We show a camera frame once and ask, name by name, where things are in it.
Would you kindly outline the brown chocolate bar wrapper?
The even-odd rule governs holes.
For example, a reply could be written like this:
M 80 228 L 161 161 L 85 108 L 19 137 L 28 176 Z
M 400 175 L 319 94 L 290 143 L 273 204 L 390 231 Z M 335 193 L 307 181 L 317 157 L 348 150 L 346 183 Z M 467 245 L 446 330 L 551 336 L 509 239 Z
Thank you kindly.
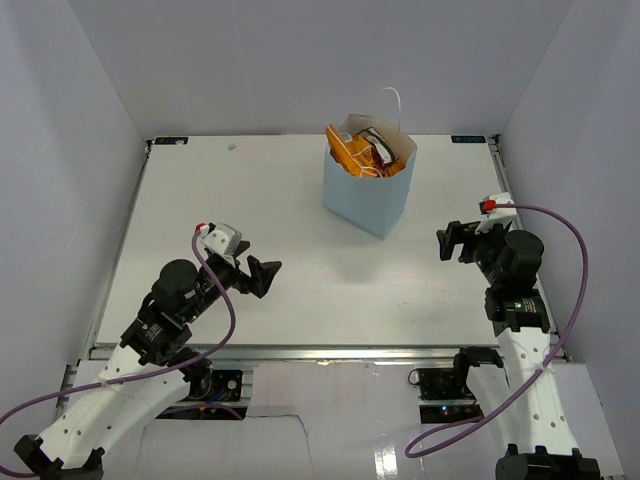
M 375 149 L 376 157 L 382 167 L 390 167 L 399 160 L 394 150 L 375 128 L 363 129 L 358 132 L 358 135 Z

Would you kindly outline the orange chips bag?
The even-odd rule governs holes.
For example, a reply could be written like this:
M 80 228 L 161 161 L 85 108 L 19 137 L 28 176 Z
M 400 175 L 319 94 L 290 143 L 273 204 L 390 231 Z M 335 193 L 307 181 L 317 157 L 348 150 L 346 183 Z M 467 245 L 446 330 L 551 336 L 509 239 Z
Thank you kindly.
M 390 178 L 406 168 L 407 159 L 394 148 L 399 160 L 390 167 L 382 167 L 375 149 L 361 136 L 339 131 L 334 125 L 325 129 L 330 155 L 336 164 L 358 178 Z

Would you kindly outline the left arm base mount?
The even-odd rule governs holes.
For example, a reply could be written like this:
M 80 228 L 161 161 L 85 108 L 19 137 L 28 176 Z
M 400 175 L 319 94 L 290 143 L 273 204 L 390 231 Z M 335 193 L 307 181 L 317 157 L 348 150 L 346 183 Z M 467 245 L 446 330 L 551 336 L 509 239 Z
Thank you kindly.
M 187 401 L 206 403 L 201 407 L 203 414 L 216 415 L 223 411 L 210 407 L 212 403 L 236 404 L 242 398 L 243 372 L 241 370 L 217 370 L 201 381 L 198 387 L 193 387 L 186 397 Z

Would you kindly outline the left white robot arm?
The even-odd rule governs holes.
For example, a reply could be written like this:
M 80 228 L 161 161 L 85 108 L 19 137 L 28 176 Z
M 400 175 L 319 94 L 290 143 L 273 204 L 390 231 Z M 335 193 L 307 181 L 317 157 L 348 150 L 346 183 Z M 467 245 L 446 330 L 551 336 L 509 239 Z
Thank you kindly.
M 228 255 L 207 247 L 194 261 L 163 266 L 96 379 L 62 391 L 76 395 L 76 402 L 41 433 L 15 444 L 27 477 L 100 479 L 108 457 L 125 440 L 174 403 L 209 392 L 209 355 L 186 345 L 191 323 L 217 300 L 227 301 L 231 289 L 264 297 L 282 267 L 249 256 L 243 272 L 237 257 L 249 246 L 240 241 Z

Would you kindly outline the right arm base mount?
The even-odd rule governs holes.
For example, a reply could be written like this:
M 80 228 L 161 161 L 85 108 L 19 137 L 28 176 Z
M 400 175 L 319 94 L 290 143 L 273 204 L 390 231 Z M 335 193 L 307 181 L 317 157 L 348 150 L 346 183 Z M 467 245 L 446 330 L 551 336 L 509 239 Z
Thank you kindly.
M 466 386 L 457 383 L 452 368 L 415 368 L 407 380 L 418 390 L 423 425 L 450 424 L 483 416 L 478 400 Z

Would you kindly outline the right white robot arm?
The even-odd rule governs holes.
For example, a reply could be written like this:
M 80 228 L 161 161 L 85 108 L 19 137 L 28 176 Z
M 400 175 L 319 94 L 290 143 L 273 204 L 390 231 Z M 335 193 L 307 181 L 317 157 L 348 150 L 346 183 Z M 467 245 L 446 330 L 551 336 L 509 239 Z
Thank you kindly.
M 551 325 L 536 288 L 544 245 L 510 221 L 490 227 L 453 221 L 437 233 L 440 258 L 475 264 L 487 279 L 485 311 L 498 350 L 464 347 L 454 359 L 453 390 L 479 401 L 505 453 L 498 479 L 598 479 L 596 459 L 584 456 L 563 410 L 557 383 L 546 363 Z

